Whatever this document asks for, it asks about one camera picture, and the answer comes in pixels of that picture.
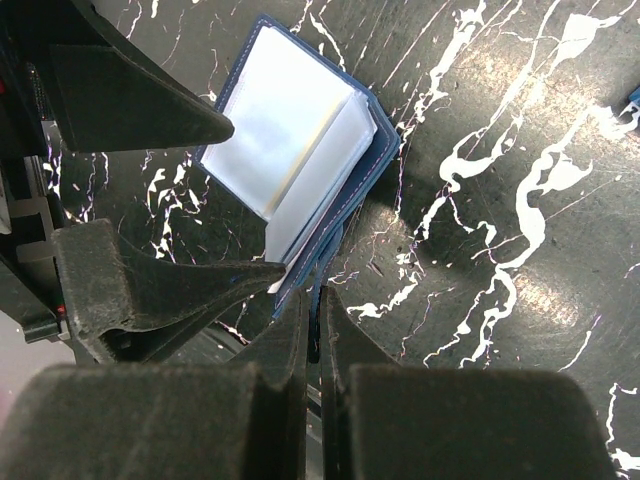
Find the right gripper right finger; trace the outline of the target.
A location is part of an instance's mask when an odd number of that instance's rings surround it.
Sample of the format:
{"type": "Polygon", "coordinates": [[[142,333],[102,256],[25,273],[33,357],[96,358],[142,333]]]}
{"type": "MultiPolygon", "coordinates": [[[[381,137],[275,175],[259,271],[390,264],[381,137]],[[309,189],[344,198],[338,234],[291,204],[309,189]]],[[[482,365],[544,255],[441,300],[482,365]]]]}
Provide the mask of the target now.
{"type": "Polygon", "coordinates": [[[328,479],[612,479],[594,411],[547,371],[398,365],[346,313],[319,301],[328,479]]]}

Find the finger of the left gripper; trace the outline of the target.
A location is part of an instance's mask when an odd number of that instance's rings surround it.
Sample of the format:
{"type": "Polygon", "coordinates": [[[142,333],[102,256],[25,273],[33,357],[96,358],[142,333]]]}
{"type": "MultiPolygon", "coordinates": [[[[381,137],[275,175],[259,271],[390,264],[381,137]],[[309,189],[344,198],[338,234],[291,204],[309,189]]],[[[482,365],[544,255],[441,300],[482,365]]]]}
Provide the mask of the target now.
{"type": "Polygon", "coordinates": [[[232,122],[127,40],[88,1],[50,1],[56,121],[77,152],[217,144],[232,122]]]}
{"type": "Polygon", "coordinates": [[[58,229],[52,242],[71,339],[98,363],[166,360],[285,273],[278,263],[156,259],[107,219],[58,229]]]}

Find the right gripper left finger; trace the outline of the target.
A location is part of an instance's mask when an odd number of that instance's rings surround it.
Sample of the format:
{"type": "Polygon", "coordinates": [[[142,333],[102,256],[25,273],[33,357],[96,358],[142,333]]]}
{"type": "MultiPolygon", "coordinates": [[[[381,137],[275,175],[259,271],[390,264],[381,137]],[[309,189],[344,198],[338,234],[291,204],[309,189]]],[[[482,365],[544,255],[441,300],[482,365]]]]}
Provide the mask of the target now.
{"type": "Polygon", "coordinates": [[[301,479],[309,299],[222,365],[55,365],[1,432],[5,479],[301,479]]]}

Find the navy blue card holder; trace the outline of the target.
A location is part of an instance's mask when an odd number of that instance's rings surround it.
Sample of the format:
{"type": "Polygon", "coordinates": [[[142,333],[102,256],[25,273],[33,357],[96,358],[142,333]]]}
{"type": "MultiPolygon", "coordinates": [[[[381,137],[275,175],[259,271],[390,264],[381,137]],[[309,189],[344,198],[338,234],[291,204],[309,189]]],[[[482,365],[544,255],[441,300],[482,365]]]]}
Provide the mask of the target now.
{"type": "Polygon", "coordinates": [[[399,150],[376,96],[268,15],[259,16],[216,103],[232,137],[199,166],[265,224],[281,312],[307,279],[320,291],[344,224],[399,150]]]}

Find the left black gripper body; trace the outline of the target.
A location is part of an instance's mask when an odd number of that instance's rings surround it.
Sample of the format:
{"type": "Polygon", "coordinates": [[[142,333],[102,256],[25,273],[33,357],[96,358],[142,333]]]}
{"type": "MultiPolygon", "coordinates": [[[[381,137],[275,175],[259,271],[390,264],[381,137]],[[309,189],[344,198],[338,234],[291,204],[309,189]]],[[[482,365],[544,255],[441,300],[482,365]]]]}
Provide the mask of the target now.
{"type": "Polygon", "coordinates": [[[42,123],[53,114],[18,40],[30,25],[1,19],[1,310],[27,343],[61,341],[76,359],[89,360],[69,329],[51,242],[65,221],[43,169],[48,144],[42,123]]]}

